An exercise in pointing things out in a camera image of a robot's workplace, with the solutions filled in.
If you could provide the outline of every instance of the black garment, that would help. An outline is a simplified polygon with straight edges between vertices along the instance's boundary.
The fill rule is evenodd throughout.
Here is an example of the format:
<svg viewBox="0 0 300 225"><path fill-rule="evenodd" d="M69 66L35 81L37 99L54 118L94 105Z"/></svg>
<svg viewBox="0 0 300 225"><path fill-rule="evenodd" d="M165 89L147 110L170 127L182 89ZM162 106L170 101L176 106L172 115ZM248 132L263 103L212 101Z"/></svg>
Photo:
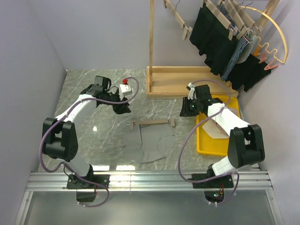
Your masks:
<svg viewBox="0 0 300 225"><path fill-rule="evenodd" d="M218 75L228 64L237 40L234 36L228 39L229 30L206 7L200 8L190 41L199 50L199 55L206 54L204 63Z"/></svg>
<svg viewBox="0 0 300 225"><path fill-rule="evenodd" d="M271 73L271 70L264 70L267 63L259 63L253 55L249 55L245 62L235 64L226 81L232 83L232 89L238 90L244 85L244 91L248 91L261 79Z"/></svg>

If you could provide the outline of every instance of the wall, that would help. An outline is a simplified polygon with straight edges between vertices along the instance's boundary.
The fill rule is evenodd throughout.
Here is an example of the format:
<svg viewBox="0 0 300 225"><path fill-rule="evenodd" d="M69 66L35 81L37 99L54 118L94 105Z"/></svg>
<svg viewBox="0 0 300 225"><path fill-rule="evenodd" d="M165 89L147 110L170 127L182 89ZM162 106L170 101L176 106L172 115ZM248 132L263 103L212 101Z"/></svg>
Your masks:
<svg viewBox="0 0 300 225"><path fill-rule="evenodd" d="M286 225L300 221L300 15L297 2L281 0L273 17L287 39L286 64L279 65L249 92L240 94L245 119L262 127L266 153L262 166L269 171ZM270 49L278 48L282 58L282 41L275 29L269 30L264 40L271 43Z"/></svg>
<svg viewBox="0 0 300 225"><path fill-rule="evenodd" d="M146 68L149 65L150 0L29 0L63 65L69 69ZM267 1L253 7L264 9ZM200 0L181 1L177 10L195 23ZM204 66L162 0L155 1L155 66Z"/></svg>
<svg viewBox="0 0 300 225"><path fill-rule="evenodd" d="M66 71L29 2L0 5L0 218L11 225L38 167L42 123L54 115Z"/></svg>

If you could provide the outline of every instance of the wooden base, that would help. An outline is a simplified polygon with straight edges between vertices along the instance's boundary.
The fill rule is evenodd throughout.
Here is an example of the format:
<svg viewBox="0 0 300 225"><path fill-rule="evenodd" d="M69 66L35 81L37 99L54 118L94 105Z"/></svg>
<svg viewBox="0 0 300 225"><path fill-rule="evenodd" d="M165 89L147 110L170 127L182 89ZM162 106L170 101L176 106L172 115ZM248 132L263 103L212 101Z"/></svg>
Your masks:
<svg viewBox="0 0 300 225"><path fill-rule="evenodd" d="M201 79L210 79L226 86L231 96L237 97L238 91L231 88L230 82L221 81L220 76L213 75L209 67L153 67L150 80L147 67L147 97L151 99L181 98L188 96L187 85ZM227 95L227 92L213 82L199 82L197 85L208 84L212 95Z"/></svg>

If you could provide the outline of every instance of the marble table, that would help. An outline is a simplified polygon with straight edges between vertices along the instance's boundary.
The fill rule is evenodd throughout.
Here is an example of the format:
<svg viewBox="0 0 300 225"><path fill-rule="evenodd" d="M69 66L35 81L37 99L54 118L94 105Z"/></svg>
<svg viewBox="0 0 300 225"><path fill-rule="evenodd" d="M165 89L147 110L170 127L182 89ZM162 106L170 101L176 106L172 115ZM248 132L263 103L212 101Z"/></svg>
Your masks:
<svg viewBox="0 0 300 225"><path fill-rule="evenodd" d="M134 76L138 79L140 90L130 103L131 113L116 115L111 106L100 105L87 116L77 130L78 154L96 170L177 170L179 151L189 132L195 126L195 117L179 117L182 100L148 100L146 96L146 70L144 69L94 69L69 70L65 79L55 116L64 112L77 98L80 92L94 83L96 75L106 76L112 85L119 85L122 79ZM122 149L126 123L130 120L175 118L175 145L167 158L146 164L138 164L126 159ZM221 157L203 156L196 151L196 135L190 138L182 160L183 170L206 170L208 165L219 161ZM44 156L45 164L54 168L57 161Z"/></svg>

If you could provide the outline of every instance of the yellow plastic container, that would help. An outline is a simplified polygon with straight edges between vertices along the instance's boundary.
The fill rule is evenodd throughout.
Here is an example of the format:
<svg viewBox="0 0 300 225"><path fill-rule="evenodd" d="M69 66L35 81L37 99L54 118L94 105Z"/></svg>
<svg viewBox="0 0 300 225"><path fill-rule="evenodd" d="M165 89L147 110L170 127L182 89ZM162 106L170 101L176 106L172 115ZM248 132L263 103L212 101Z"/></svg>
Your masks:
<svg viewBox="0 0 300 225"><path fill-rule="evenodd" d="M213 95L213 98L219 98L224 103L228 101L227 96L222 95ZM232 97L230 103L228 104L229 108L237 109L240 117L240 108L239 102L236 97ZM204 113L201 113L196 117L196 123L198 124L203 119L207 118ZM197 152L204 155L213 155L213 156L227 156L228 143L229 139L212 139L203 129L201 124L197 128Z"/></svg>

